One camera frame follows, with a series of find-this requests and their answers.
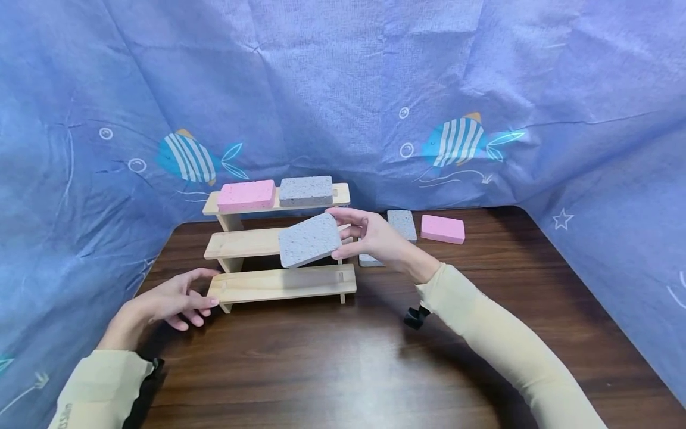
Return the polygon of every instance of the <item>three-tier wooden stand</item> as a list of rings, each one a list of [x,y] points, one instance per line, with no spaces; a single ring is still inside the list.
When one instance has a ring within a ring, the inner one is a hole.
[[[217,207],[219,192],[212,192],[202,209],[204,215],[217,216],[223,233],[212,235],[205,259],[216,259],[226,274],[212,279],[208,296],[217,297],[225,313],[236,303],[271,301],[275,299],[319,297],[340,295],[341,304],[345,294],[355,293],[355,270],[352,264],[284,268],[281,270],[242,272],[243,258],[279,254],[279,231],[284,228],[243,229],[241,213],[262,211],[314,209],[330,206],[288,207],[279,204],[279,188],[276,188],[274,206],[268,209],[249,209],[240,212],[222,213]],[[350,204],[350,190],[347,183],[333,184],[333,204]]]

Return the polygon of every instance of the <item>wooden shelf board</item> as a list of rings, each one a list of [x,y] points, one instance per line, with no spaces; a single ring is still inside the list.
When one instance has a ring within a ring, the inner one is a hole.
[[[349,225],[338,227],[341,231]],[[231,259],[278,255],[279,232],[285,228],[247,229],[214,233],[205,249],[205,259]]]
[[[343,264],[220,274],[212,279],[207,294],[226,305],[356,291],[354,265]]]
[[[233,213],[256,213],[259,211],[277,211],[277,210],[303,210],[303,209],[319,209],[322,207],[335,207],[340,205],[350,204],[350,189],[347,183],[334,183],[333,184],[333,204],[332,205],[314,205],[314,206],[300,206],[300,207],[282,207],[279,204],[279,188],[276,188],[276,196],[274,197],[274,206],[268,209],[247,209],[241,211],[219,211],[217,207],[217,197],[219,192],[215,191],[210,193],[209,198],[205,202],[205,207],[202,209],[202,214],[206,216],[216,216],[220,214],[233,214]]]

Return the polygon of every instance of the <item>sponge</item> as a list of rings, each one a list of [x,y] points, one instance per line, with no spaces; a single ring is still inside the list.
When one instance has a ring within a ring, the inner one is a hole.
[[[274,206],[274,181],[227,183],[217,197],[221,212],[268,209]]]
[[[333,204],[331,176],[292,177],[281,181],[282,207],[327,206]]]
[[[417,243],[417,230],[410,210],[389,210],[388,223],[407,241]]]
[[[281,265],[295,268],[329,256],[341,246],[336,219],[322,213],[279,233]]]
[[[464,243],[464,222],[439,216],[422,216],[422,238],[439,242]]]
[[[383,263],[373,256],[367,255],[366,253],[360,253],[359,266],[383,266]]]

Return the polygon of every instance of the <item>beige sleeve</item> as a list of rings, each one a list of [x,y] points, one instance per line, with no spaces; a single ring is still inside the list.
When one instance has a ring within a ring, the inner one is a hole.
[[[455,267],[442,264],[429,283],[417,288],[424,307],[520,392],[540,428],[606,428],[553,351]]]
[[[121,429],[152,370],[132,351],[93,351],[71,373],[48,429]]]

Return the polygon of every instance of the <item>pink block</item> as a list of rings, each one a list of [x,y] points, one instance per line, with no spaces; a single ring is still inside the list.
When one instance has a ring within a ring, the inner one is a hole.
[[[274,206],[276,185],[274,181],[227,183],[217,198],[222,213],[247,209],[269,209]]]
[[[422,216],[422,238],[439,242],[464,243],[464,222],[439,216]]]

